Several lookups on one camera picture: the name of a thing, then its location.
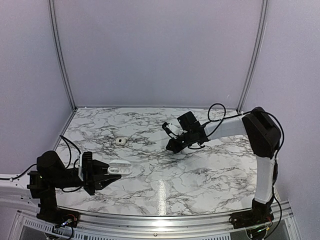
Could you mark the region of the white earbud charging case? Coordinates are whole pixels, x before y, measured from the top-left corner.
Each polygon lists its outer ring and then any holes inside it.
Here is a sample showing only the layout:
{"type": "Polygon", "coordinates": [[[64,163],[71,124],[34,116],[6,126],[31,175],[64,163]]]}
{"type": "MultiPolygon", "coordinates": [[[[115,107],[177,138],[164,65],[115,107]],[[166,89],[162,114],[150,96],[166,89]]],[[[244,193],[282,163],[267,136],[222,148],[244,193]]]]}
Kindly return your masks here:
{"type": "Polygon", "coordinates": [[[110,175],[128,176],[132,173],[132,164],[127,160],[112,160],[107,168],[110,175]]]}

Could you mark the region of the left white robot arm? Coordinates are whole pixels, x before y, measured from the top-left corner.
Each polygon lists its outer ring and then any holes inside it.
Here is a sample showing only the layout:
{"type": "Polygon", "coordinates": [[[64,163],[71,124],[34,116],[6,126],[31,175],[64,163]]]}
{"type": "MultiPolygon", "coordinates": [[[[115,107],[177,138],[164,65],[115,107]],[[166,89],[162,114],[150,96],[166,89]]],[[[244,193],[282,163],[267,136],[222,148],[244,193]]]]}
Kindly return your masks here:
{"type": "Polygon", "coordinates": [[[105,163],[94,159],[90,151],[81,153],[76,164],[67,168],[58,154],[50,150],[37,158],[34,167],[14,176],[0,176],[0,204],[13,209],[44,208],[44,215],[53,223],[64,216],[57,207],[57,190],[72,193],[83,189],[93,196],[131,172],[129,162],[105,163]]]}

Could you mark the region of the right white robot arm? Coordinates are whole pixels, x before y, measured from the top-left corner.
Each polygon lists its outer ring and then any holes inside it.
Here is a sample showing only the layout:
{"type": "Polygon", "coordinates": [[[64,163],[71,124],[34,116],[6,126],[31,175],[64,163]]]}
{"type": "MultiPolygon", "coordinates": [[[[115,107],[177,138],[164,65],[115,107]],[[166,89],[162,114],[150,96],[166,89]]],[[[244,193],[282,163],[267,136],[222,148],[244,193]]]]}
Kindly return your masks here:
{"type": "Polygon", "coordinates": [[[173,131],[174,126],[168,122],[162,129],[170,137],[166,149],[175,154],[185,148],[192,149],[197,144],[200,149],[203,143],[231,136],[247,136],[257,161],[256,191],[252,203],[256,205],[248,212],[247,219],[258,224],[267,216],[265,206],[273,203],[274,185],[278,178],[278,153],[283,145],[283,131],[276,118],[256,107],[251,111],[223,116],[221,119],[200,123],[195,115],[188,111],[177,118],[182,128],[181,133],[173,131]]]}

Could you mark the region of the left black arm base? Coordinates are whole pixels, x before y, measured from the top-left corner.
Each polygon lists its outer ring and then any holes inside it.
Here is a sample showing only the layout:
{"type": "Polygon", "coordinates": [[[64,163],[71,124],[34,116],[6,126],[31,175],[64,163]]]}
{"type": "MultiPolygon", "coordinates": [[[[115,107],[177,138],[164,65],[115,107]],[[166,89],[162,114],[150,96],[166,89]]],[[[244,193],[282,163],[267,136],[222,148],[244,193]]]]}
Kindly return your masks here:
{"type": "Polygon", "coordinates": [[[78,225],[80,213],[78,211],[60,208],[55,198],[40,198],[38,204],[40,210],[36,217],[40,220],[62,226],[66,222],[67,226],[75,228],[78,225]]]}

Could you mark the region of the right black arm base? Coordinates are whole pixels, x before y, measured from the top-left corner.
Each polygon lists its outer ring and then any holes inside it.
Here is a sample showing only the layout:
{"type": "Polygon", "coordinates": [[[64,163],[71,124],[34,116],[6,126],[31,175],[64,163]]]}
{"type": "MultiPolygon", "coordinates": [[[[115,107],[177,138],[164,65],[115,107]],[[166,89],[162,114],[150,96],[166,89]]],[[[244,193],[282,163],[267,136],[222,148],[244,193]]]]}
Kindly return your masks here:
{"type": "Polygon", "coordinates": [[[229,218],[229,223],[233,225],[234,229],[269,223],[274,220],[271,208],[273,201],[274,199],[271,198],[267,203],[261,203],[253,199],[251,209],[232,213],[229,218]]]}

